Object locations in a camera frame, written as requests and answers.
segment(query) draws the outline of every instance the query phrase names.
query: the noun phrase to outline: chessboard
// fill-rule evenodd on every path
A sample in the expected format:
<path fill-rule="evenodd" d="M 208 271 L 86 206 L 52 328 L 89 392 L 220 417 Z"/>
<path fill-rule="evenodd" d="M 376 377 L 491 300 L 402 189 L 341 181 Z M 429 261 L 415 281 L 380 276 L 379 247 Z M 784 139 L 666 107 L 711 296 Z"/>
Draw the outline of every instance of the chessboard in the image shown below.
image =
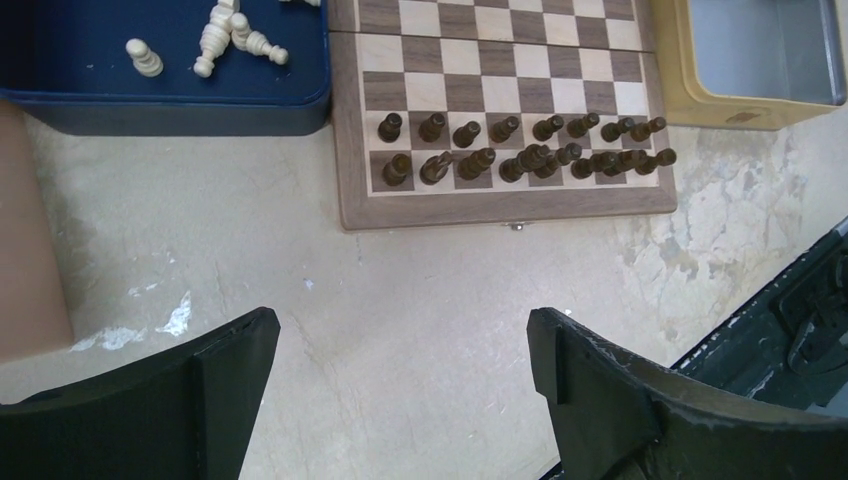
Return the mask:
<path fill-rule="evenodd" d="M 337 0 L 330 5 L 335 5 L 329 17 L 333 125 L 346 229 L 676 209 L 672 167 L 646 175 L 598 172 L 581 180 L 563 167 L 547 178 L 529 172 L 512 183 L 498 174 L 502 162 L 533 144 L 555 151 L 576 143 L 584 158 L 627 150 L 655 155 L 669 147 L 665 130 L 642 142 L 629 135 L 612 142 L 601 138 L 605 124 L 625 117 L 640 123 L 664 113 L 656 58 L 646 51 L 653 45 L 644 26 L 650 13 L 646 0 Z M 465 13 L 453 7 L 464 7 Z M 530 25 L 525 14 L 533 14 L 539 27 L 534 38 L 525 32 L 532 30 L 524 28 Z M 455 28 L 459 17 L 467 28 Z M 598 20 L 588 22 L 593 29 L 584 26 L 589 20 Z M 541 120 L 559 115 L 569 122 L 588 112 L 597 113 L 600 124 L 585 136 L 572 138 L 563 128 L 547 141 L 534 138 L 533 126 Z M 403 123 L 397 140 L 386 142 L 377 132 L 390 113 Z M 443 114 L 446 125 L 435 142 L 424 142 L 418 128 L 434 113 Z M 493 142 L 491 127 L 509 116 L 518 118 L 520 127 L 505 142 Z M 483 133 L 460 148 L 453 133 L 470 121 Z M 459 160 L 487 147 L 496 154 L 491 168 L 476 179 L 461 178 Z M 432 185 L 422 181 L 418 172 L 424 163 L 443 152 L 455 159 L 448 174 Z M 413 174 L 389 186 L 382 172 L 398 154 L 411 158 Z"/>

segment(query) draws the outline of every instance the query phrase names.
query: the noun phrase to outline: white pawn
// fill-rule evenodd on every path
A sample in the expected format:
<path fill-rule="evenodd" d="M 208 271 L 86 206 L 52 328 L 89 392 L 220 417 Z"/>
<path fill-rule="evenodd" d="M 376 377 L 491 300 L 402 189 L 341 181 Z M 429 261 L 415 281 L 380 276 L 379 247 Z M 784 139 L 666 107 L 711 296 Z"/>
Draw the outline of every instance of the white pawn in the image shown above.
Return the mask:
<path fill-rule="evenodd" d="M 133 67 L 145 77 L 155 77 L 162 73 L 165 65 L 162 59 L 143 40 L 133 38 L 127 42 L 127 53 L 133 60 Z"/>
<path fill-rule="evenodd" d="M 271 45 L 268 37 L 253 31 L 247 37 L 247 51 L 257 57 L 268 57 L 277 65 L 285 65 L 289 61 L 289 52 L 283 47 Z"/>

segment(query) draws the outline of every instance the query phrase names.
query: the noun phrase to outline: yellow container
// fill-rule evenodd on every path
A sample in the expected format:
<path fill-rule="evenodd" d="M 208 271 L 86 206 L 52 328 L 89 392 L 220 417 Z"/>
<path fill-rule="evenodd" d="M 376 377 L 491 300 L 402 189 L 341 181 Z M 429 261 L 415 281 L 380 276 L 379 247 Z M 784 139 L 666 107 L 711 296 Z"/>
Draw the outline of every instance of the yellow container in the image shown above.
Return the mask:
<path fill-rule="evenodd" d="M 824 31 L 816 31 L 815 34 L 808 36 L 817 39 L 817 43 L 813 45 L 814 47 L 818 47 L 819 43 L 821 43 L 822 49 L 831 49 L 827 52 L 815 52 L 817 55 L 817 66 L 823 66 L 823 61 L 828 62 L 826 71 L 823 69 L 821 75 L 828 75 L 830 78 L 821 78 L 819 72 L 809 73 L 800 71 L 809 70 L 803 68 L 802 65 L 807 61 L 807 54 L 803 52 L 799 53 L 798 51 L 798 48 L 810 47 L 810 45 L 804 45 L 804 43 L 807 43 L 807 37 L 798 36 L 804 33 L 803 26 L 800 32 L 797 23 L 787 26 L 787 35 L 791 36 L 787 39 L 781 37 L 781 25 L 775 24 L 772 29 L 768 23 L 769 21 L 773 23 L 775 21 L 780 22 L 782 21 L 781 18 L 786 17 L 789 13 L 794 14 L 792 20 L 794 22 L 799 18 L 797 15 L 798 11 L 776 12 L 777 14 L 774 18 L 777 20 L 769 20 L 767 15 L 764 16 L 761 14 L 762 12 L 751 11 L 750 8 L 747 12 L 735 12 L 734 9 L 737 8 L 736 6 L 740 5 L 738 2 L 716 0 L 651 0 L 651 2 L 654 16 L 657 62 L 662 81 L 666 115 L 670 123 L 715 128 L 779 130 L 787 125 L 830 113 L 844 104 L 845 69 L 842 64 L 838 28 L 836 27 L 835 19 L 833 19 L 832 23 L 828 23 L 827 19 L 825 19 L 823 24 L 818 25 L 819 28 L 824 28 Z M 730 48 L 727 48 L 727 50 L 731 50 L 729 53 L 706 50 L 714 57 L 714 60 L 712 60 L 714 65 L 716 63 L 723 63 L 722 55 L 726 56 L 724 58 L 727 58 L 726 65 L 717 65 L 715 67 L 717 70 L 715 72 L 711 71 L 713 79 L 721 78 L 721 75 L 724 75 L 724 72 L 721 71 L 723 68 L 728 69 L 726 75 L 737 75 L 737 77 L 724 78 L 741 78 L 742 82 L 745 81 L 742 77 L 746 74 L 750 75 L 752 72 L 754 75 L 760 75 L 766 81 L 770 81 L 770 78 L 766 78 L 766 76 L 779 78 L 779 75 L 772 74 L 770 70 L 772 67 L 766 66 L 763 69 L 763 64 L 755 65 L 761 60 L 768 61 L 770 55 L 775 53 L 775 58 L 778 60 L 777 63 L 780 63 L 780 60 L 783 62 L 783 65 L 774 66 L 773 70 L 775 72 L 782 73 L 787 77 L 791 75 L 804 77 L 796 82 L 801 84 L 800 87 L 798 85 L 789 85 L 785 88 L 786 91 L 789 91 L 791 88 L 799 90 L 805 87 L 810 90 L 809 84 L 811 83 L 810 80 L 812 80 L 812 83 L 816 84 L 815 88 L 818 90 L 826 89 L 827 82 L 829 81 L 831 92 L 824 92 L 823 96 L 819 95 L 823 100 L 814 103 L 793 99 L 793 95 L 795 97 L 810 97 L 811 95 L 808 92 L 792 92 L 792 94 L 786 95 L 789 98 L 770 98 L 767 95 L 737 96 L 717 94 L 708 90 L 704 82 L 702 82 L 702 77 L 699 76 L 699 60 L 703 61 L 703 58 L 696 58 L 698 50 L 696 49 L 696 26 L 693 25 L 693 2 L 700 2 L 696 5 L 700 9 L 696 12 L 698 15 L 697 21 L 706 25 L 701 28 L 709 28 L 710 30 L 707 33 L 714 35 L 712 38 L 716 39 L 717 44 L 720 45 L 723 42 L 730 45 Z M 774 0 L 768 0 L 768 2 L 772 3 L 771 8 L 775 8 Z M 743 5 L 756 3 L 758 2 L 741 2 Z M 763 8 L 763 2 L 759 3 L 760 5 L 757 8 Z M 799 8 L 800 6 L 796 6 L 798 3 L 795 2 L 795 5 L 791 8 Z M 828 2 L 815 0 L 800 3 L 807 4 L 809 10 L 809 8 L 821 9 L 822 5 Z M 704 15 L 704 8 L 714 10 L 715 16 L 711 18 L 710 15 Z M 818 12 L 819 21 L 822 18 L 821 13 L 821 11 Z M 830 14 L 835 16 L 835 11 L 830 12 Z M 815 11 L 804 12 L 802 17 L 809 17 L 811 21 L 814 21 L 816 18 L 815 15 Z M 757 41 L 762 46 L 752 47 L 747 42 L 744 45 L 737 43 L 736 46 L 740 47 L 740 50 L 747 50 L 747 52 L 742 54 L 736 53 L 733 40 L 728 40 L 728 38 L 734 35 L 751 37 L 751 35 L 757 34 L 760 34 L 757 37 Z M 763 38 L 764 35 L 774 35 L 774 37 Z M 792 48 L 795 49 L 791 58 L 787 59 L 789 55 L 779 51 L 781 48 L 780 41 L 783 42 L 784 46 L 791 42 Z M 768 50 L 770 42 L 774 42 L 774 48 L 778 49 L 778 51 L 772 52 Z M 756 51 L 751 54 L 752 48 L 760 48 L 765 55 L 757 55 Z M 731 58 L 730 55 L 735 55 L 737 58 Z M 753 59 L 754 63 L 746 64 L 745 58 L 738 58 L 745 55 L 749 56 L 748 60 Z M 790 84 L 793 80 L 789 78 L 782 81 Z M 751 88 L 742 87 L 740 90 L 750 91 Z"/>

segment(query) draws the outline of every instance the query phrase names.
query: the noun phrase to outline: floor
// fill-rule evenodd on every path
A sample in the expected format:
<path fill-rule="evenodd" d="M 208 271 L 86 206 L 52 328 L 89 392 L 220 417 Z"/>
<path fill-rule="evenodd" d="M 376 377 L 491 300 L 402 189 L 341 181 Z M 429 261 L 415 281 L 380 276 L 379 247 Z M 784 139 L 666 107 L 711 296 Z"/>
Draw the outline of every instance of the floor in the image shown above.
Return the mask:
<path fill-rule="evenodd" d="M 673 215 L 355 234 L 331 127 L 84 138 L 30 120 L 77 343 L 0 366 L 0 403 L 265 305 L 282 332 L 243 478 L 538 478 L 557 453 L 529 311 L 670 365 L 848 213 L 845 125 L 671 128 Z"/>

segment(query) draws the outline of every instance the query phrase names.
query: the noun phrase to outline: blue container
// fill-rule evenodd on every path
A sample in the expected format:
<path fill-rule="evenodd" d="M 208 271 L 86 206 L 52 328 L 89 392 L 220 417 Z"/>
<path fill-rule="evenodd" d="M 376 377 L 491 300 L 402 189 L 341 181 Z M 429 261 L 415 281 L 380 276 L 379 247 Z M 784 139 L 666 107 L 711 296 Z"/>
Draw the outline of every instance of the blue container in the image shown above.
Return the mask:
<path fill-rule="evenodd" d="M 232 44 L 210 78 L 192 71 L 215 0 L 15 0 L 0 12 L 0 97 L 74 135 L 307 135 L 330 103 L 326 2 L 242 0 L 251 27 L 289 51 L 279 66 Z M 147 78 L 140 38 L 165 70 Z"/>

